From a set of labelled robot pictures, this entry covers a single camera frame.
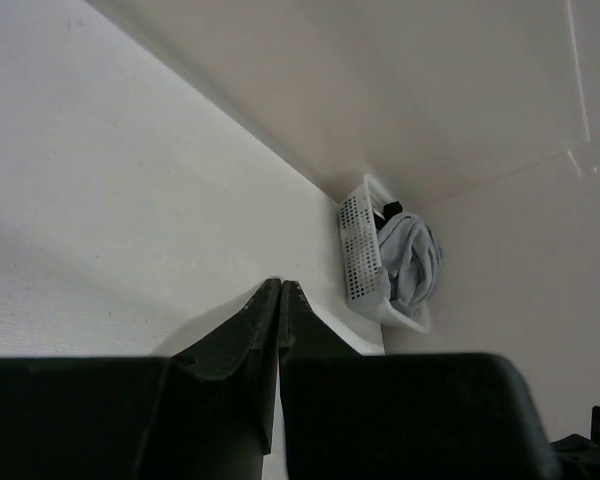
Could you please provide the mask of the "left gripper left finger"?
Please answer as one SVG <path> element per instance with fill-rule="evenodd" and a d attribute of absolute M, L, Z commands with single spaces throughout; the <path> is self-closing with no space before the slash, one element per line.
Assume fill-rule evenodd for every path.
<path fill-rule="evenodd" d="M 0 479 L 258 479 L 280 283 L 172 356 L 0 358 Z"/>

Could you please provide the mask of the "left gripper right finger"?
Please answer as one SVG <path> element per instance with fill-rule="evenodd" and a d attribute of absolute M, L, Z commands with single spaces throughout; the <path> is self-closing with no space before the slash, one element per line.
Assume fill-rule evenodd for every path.
<path fill-rule="evenodd" d="M 490 353 L 363 355 L 280 300 L 280 395 L 292 479 L 556 479 L 523 376 Z"/>

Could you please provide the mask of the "white tank top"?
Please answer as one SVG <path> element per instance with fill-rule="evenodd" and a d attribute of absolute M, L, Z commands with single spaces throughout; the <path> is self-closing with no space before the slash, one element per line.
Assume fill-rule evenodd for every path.
<path fill-rule="evenodd" d="M 281 356 L 382 355 L 380 327 L 355 313 L 338 283 L 281 281 L 278 351 Z"/>

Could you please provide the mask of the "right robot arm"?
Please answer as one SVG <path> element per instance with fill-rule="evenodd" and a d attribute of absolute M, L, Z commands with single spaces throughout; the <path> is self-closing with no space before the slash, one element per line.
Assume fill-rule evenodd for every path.
<path fill-rule="evenodd" d="M 591 411 L 590 437 L 571 434 L 551 443 L 562 479 L 600 479 L 600 406 Z"/>

